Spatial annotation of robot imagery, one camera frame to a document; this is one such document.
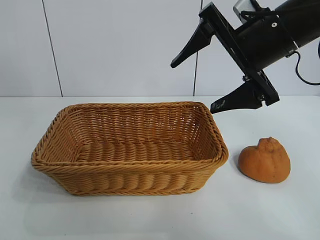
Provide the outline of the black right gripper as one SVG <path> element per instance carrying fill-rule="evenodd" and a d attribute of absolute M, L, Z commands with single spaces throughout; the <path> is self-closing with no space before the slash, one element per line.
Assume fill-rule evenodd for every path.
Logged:
<path fill-rule="evenodd" d="M 171 61 L 176 68 L 217 37 L 243 72 L 243 84 L 210 105 L 212 114 L 237 110 L 256 110 L 280 100 L 264 68 L 295 51 L 297 47 L 280 18 L 256 1 L 238 1 L 234 10 L 243 24 L 234 29 L 218 8 L 208 3 L 200 12 L 202 21 L 181 52 Z"/>

